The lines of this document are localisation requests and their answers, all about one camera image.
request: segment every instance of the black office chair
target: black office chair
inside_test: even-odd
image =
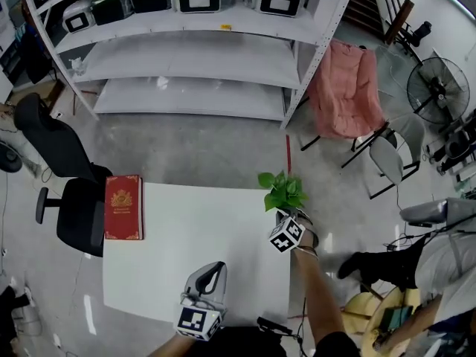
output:
[[[407,24],[407,29],[401,28],[399,36],[395,37],[395,42],[403,46],[405,54],[408,54],[409,51],[413,53],[411,46],[418,48],[422,39],[431,33],[431,23],[428,21],[421,24],[413,33],[408,30],[409,26]]]
[[[48,199],[48,189],[41,189],[36,221],[43,222],[45,208],[59,207],[58,238],[72,248],[102,257],[106,177],[112,173],[90,163],[76,132],[49,116],[44,107],[38,94],[27,95],[16,106],[15,126],[55,175],[77,178],[68,181],[61,199]]]

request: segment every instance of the red book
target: red book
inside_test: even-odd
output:
[[[142,178],[139,175],[107,178],[104,236],[106,239],[144,239]]]

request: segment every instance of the white table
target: white table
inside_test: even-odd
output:
[[[227,325],[286,321],[289,253],[267,240],[275,212],[265,212],[266,193],[144,183],[144,240],[104,242],[104,303],[172,322],[190,274],[221,260]]]

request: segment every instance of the concrete floor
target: concrete floor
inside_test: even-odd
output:
[[[387,118],[409,112],[406,93],[395,80],[402,86],[406,83],[411,62],[387,53],[373,38],[348,25],[341,26],[336,36],[376,50],[380,98]],[[395,189],[376,200],[368,199],[368,190],[376,192],[388,181],[378,176],[367,153],[342,170],[340,165],[350,157],[350,141],[321,139],[300,152],[300,145],[315,137],[309,107],[296,112],[286,131],[265,120],[200,115],[103,115],[94,121],[81,105],[72,115],[70,91],[63,94],[55,110],[77,131],[94,163],[114,174],[139,173],[144,181],[168,184],[256,188],[259,172],[278,173],[286,168],[289,134],[292,172],[301,176],[310,197],[306,211],[320,231],[319,254],[340,305],[358,291],[356,280],[335,279],[333,272],[340,261],[354,251],[384,251],[382,243],[394,240],[404,229]],[[13,124],[6,119],[0,128],[13,129]],[[42,163],[21,133],[2,132],[0,137],[32,161]],[[426,142],[432,138],[428,132]],[[405,147],[400,152],[407,158]],[[57,239],[57,210],[47,209],[44,223],[35,223],[37,191],[46,185],[53,190],[52,196],[54,192],[60,196],[65,179],[52,176],[43,184],[25,169],[8,175],[8,181],[6,177],[0,176],[0,208],[8,186],[2,283],[12,275],[20,283],[28,282],[37,302],[42,333],[20,336],[30,356],[64,356],[66,352],[70,352],[68,356],[146,356],[173,335],[171,324],[103,305],[101,259],[85,257]],[[399,205],[405,208],[455,194],[451,178],[441,177],[424,161],[420,171],[400,185]],[[407,231],[415,234],[421,230]],[[377,283],[374,288],[386,292],[390,287]],[[289,316],[300,313],[302,302],[303,290],[292,261]],[[94,329],[86,319],[89,305]],[[298,321],[290,321],[289,326],[296,330]],[[54,346],[54,334],[59,336],[62,350]],[[288,356],[298,355],[294,341],[283,344]],[[306,328],[305,348],[310,350],[312,344]]]

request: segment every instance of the potted plant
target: potted plant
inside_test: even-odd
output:
[[[303,208],[304,199],[309,197],[303,192],[303,183],[297,176],[288,176],[281,171],[277,176],[270,172],[260,173],[258,182],[271,192],[265,196],[266,211],[277,208],[281,210],[289,208]]]

